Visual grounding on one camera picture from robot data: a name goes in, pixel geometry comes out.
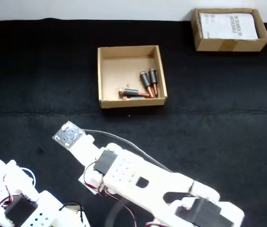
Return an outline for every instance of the white wall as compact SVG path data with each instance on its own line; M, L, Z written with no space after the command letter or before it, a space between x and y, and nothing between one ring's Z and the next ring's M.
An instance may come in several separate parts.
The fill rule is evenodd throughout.
M267 22L267 0L0 0L0 20L189 20L194 8L253 8Z

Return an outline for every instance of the white robot part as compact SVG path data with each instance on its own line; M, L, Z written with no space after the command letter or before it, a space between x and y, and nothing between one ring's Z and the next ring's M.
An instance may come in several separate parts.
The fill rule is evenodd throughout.
M92 183L94 188L104 184L110 193L117 193L139 205L152 213L157 221L169 227L194 226L192 222L177 215L172 206L164 201L164 195L169 192L182 192L204 199L205 205L200 203L200 210L204 209L204 206L213 207L215 211L213 216L217 220L227 219L226 223L232 222L234 226L240 226L244 217L243 211L231 203L227 203L226 206L219 202L220 195L213 188L183 174L168 172L144 160L141 156L122 149L117 144L110 143L106 148L98 149L93 144L94 139L90 137L73 123L67 122L53 139L69 150L87 168L86 175L91 176L91 172L96 172L103 176L103 178L99 176L89 178L91 181L88 183ZM147 182L145 186L139 186L138 182L141 179Z
M0 160L0 226L15 226L5 215L5 209L9 205L5 205L4 202L13 205L14 201L10 199L23 195L26 201L36 205L36 209L17 227L90 227L84 212L63 207L63 204L47 191L38 193L32 184L35 179L29 177L22 169L25 168L17 166L14 160L7 164Z

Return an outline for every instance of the open cardboard box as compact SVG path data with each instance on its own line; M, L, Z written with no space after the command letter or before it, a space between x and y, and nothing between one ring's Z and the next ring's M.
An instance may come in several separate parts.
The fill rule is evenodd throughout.
M258 39L204 39L199 13L250 13L255 22ZM267 44L267 31L256 9L195 9L191 25L197 51L259 52Z
M146 93L140 72L157 71L158 97L122 100L121 88ZM98 48L98 91L101 108L164 105L167 99L159 46L117 46Z

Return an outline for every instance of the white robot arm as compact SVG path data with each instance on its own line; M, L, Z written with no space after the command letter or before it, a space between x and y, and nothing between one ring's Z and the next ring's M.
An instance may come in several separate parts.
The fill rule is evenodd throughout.
M82 208L77 212L48 191L38 193L36 179L30 178L26 170L14 160L7 164L0 160L0 226L90 227Z
M67 122L53 139L85 166L79 178L94 194L118 194L154 215L146 226L239 227L244 212L219 193L183 174L168 172L114 143L97 148L94 138ZM189 196L167 204L169 192Z

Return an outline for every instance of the paper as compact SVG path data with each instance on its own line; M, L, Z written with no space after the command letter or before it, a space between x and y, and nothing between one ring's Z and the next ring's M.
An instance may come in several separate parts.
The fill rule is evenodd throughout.
M258 39L253 16L249 13L200 13L205 39Z

